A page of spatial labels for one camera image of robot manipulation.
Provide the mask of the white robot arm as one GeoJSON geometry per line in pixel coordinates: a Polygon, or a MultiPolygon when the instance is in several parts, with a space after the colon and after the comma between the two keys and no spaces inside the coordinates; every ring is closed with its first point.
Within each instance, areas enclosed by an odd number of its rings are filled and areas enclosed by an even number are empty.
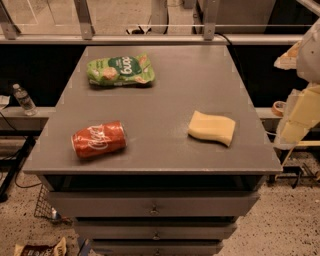
{"type": "Polygon", "coordinates": [[[303,38],[278,57],[274,66],[295,69],[308,82],[302,91],[293,89],[286,100],[274,145],[288,150],[295,147],[320,122],[320,20],[303,38]]]}

